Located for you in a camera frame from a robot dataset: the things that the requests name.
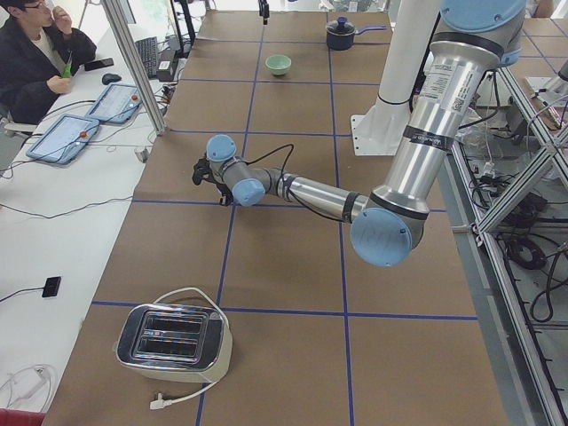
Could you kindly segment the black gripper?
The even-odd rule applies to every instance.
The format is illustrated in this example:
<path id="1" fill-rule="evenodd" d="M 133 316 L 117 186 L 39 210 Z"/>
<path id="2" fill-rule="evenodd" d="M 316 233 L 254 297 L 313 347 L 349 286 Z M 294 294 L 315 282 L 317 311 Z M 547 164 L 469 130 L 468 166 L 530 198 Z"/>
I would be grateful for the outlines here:
<path id="1" fill-rule="evenodd" d="M 216 188 L 220 192 L 219 204 L 229 206 L 233 204 L 233 194 L 225 183 L 216 182 Z"/>

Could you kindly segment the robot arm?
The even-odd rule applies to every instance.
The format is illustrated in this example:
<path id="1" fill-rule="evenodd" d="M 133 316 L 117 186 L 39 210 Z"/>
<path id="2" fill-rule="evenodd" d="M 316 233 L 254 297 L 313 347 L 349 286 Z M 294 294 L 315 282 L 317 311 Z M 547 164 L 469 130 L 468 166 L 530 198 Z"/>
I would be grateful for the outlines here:
<path id="1" fill-rule="evenodd" d="M 484 73 L 517 61 L 523 1 L 444 1 L 430 42 L 433 63 L 384 184 L 368 195 L 282 169 L 253 169 L 227 135 L 206 145 L 209 181 L 242 206 L 267 194 L 351 224 L 351 245 L 380 267 L 403 262 L 420 242 L 426 198 Z"/>

